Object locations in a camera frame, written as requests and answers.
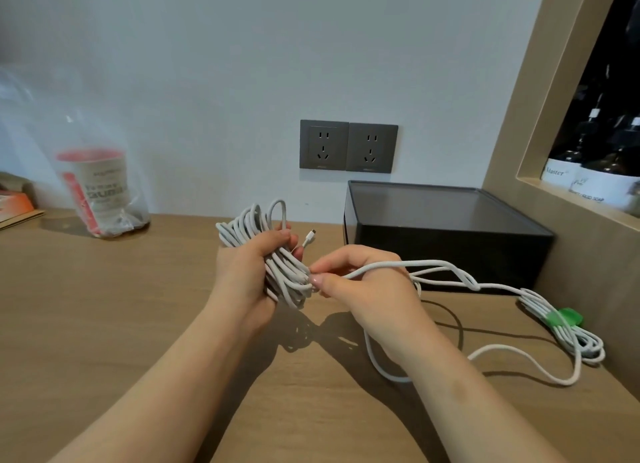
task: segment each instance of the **plastic bag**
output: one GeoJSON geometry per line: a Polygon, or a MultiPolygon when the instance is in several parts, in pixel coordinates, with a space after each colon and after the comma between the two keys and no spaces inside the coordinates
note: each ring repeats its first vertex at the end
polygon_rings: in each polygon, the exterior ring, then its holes
{"type": "Polygon", "coordinates": [[[20,111],[89,232],[119,236],[149,223],[138,168],[117,112],[84,94],[69,69],[0,69],[3,114],[20,111]]]}

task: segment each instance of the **black box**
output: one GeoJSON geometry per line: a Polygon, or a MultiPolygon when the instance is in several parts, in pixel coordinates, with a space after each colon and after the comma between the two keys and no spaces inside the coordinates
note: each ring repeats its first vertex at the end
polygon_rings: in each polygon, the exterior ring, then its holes
{"type": "MultiPolygon", "coordinates": [[[[448,261],[478,282],[533,289],[553,240],[548,229],[479,188],[348,184],[345,244],[392,251],[405,261],[448,261]]],[[[428,277],[459,281],[450,272],[428,277]]],[[[423,288],[466,291],[447,286],[423,288]]]]}

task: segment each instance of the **forearm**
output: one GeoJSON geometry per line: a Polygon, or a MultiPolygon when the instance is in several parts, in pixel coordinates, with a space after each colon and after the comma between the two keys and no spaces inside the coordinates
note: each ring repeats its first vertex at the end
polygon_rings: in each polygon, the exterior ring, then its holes
{"type": "Polygon", "coordinates": [[[564,462],[429,322],[402,364],[452,462],[564,462]]]}
{"type": "Polygon", "coordinates": [[[246,345],[225,320],[207,306],[149,372],[52,463],[192,461],[246,345]]]}

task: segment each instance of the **right hand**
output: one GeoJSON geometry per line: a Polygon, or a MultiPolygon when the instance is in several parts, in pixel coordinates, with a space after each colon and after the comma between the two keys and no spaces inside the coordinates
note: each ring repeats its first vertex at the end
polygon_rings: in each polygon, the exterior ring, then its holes
{"type": "Polygon", "coordinates": [[[424,343],[425,335],[437,328],[422,308],[406,269],[373,269],[360,281],[342,277],[379,261],[400,261],[400,257],[363,245],[347,245],[311,265],[310,281],[321,293],[345,303],[391,359],[402,364],[414,347],[424,343]]]}

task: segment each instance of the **desk surface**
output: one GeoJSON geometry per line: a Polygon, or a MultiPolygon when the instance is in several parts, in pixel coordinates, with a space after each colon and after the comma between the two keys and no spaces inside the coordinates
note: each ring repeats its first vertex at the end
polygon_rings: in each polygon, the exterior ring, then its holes
{"type": "MultiPolygon", "coordinates": [[[[0,233],[0,461],[45,461],[156,362],[207,299],[215,221],[154,216],[146,233],[103,241],[56,211],[0,233]]],[[[312,226],[293,227],[304,235],[312,226]]],[[[342,244],[341,226],[313,228],[307,263],[342,244]]],[[[571,374],[571,359],[513,297],[423,299],[464,353],[508,343],[571,374]]],[[[474,363],[571,461],[637,459],[640,403],[604,368],[583,366],[580,381],[561,388],[516,354],[474,363]]],[[[351,315],[320,297],[301,312],[278,308],[245,356],[198,461],[211,458],[445,460],[411,386],[381,378],[351,315]]]]}

